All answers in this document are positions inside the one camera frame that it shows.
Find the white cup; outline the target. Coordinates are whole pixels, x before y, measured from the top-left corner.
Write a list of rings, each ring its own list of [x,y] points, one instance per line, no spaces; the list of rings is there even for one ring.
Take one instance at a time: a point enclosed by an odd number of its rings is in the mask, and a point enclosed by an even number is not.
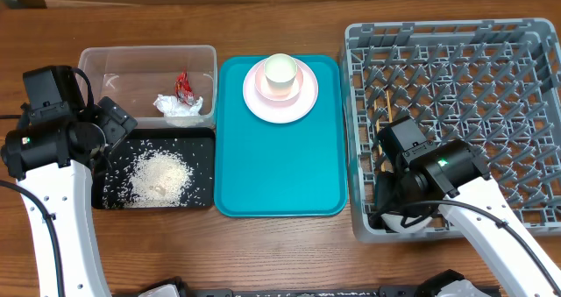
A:
[[[269,56],[264,63],[264,74],[269,88],[275,95],[285,95],[295,82],[298,66],[288,54]]]

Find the pink shallow bowl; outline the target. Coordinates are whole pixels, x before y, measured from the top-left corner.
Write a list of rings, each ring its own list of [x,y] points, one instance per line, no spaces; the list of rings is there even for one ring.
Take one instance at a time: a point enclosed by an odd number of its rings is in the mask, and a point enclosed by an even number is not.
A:
[[[264,98],[274,102],[283,102],[299,95],[303,85],[303,71],[299,67],[296,67],[296,75],[292,81],[279,84],[266,77],[264,63],[261,61],[258,64],[255,73],[255,88]]]

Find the white napkin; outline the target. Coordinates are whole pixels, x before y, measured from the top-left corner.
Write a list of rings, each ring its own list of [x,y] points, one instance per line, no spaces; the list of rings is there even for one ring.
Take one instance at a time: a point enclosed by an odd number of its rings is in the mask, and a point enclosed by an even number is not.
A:
[[[203,98],[190,97],[188,102],[184,103],[175,95],[158,95],[153,105],[165,117],[192,117],[200,115]]]

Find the grey bowl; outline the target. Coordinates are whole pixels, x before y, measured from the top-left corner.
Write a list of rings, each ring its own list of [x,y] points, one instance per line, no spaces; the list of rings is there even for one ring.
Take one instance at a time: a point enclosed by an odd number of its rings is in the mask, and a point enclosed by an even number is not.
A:
[[[383,214],[381,218],[390,230],[405,234],[423,231],[433,220],[431,216],[406,217],[394,214]]]

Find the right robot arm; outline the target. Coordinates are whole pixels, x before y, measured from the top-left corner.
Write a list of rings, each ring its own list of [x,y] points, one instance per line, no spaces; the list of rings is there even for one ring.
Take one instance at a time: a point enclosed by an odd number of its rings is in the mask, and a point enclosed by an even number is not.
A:
[[[379,194],[373,220],[398,233],[416,233],[440,213],[469,241],[511,296],[558,296],[560,270],[507,205],[484,160],[455,140],[403,143],[384,139],[393,170],[391,191]]]

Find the red snack wrapper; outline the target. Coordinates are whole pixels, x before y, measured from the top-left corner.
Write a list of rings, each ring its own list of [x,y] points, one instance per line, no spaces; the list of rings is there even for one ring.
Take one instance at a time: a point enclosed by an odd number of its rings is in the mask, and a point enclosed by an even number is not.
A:
[[[194,105],[195,96],[192,88],[190,87],[188,81],[188,73],[186,71],[183,71],[176,78],[174,84],[174,91],[175,91],[175,96],[180,103],[184,103],[190,106]]]

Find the white round plate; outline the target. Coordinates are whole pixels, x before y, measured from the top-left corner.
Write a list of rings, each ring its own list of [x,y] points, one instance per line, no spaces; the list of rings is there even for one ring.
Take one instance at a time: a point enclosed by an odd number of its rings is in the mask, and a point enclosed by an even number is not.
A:
[[[263,73],[265,60],[253,65],[243,82],[243,98],[247,108],[256,117],[274,124],[288,124],[305,117],[314,108],[319,95],[319,87],[311,68],[295,59],[299,73],[293,90],[286,98],[269,99],[261,94],[266,86]]]

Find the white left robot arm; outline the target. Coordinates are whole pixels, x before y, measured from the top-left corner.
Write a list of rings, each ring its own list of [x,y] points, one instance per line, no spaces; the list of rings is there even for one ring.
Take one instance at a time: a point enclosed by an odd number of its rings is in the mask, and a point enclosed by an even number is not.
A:
[[[61,117],[10,131],[1,151],[29,218],[42,296],[108,296],[92,217],[93,174],[136,127],[109,97],[91,116]]]

